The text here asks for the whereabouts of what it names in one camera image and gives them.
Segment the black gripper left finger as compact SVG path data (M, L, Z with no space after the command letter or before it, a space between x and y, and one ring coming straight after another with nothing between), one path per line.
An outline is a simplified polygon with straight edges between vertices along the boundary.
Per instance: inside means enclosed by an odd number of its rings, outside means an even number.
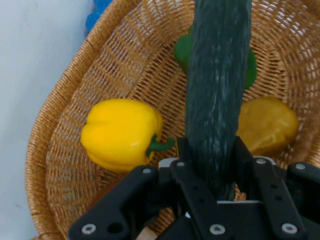
M110 189L69 228L69 240L134 240L161 209L177 218L188 212L197 240L210 239L214 198L195 174L188 141L176 139L178 159L168 167L140 165Z

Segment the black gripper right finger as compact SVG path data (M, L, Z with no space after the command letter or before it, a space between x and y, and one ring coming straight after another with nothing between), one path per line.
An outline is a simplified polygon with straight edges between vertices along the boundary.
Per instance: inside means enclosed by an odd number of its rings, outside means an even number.
M283 169L253 157L240 137L234 142L234 177L240 191L262 202L267 231L274 240L320 238L320 169L294 162Z

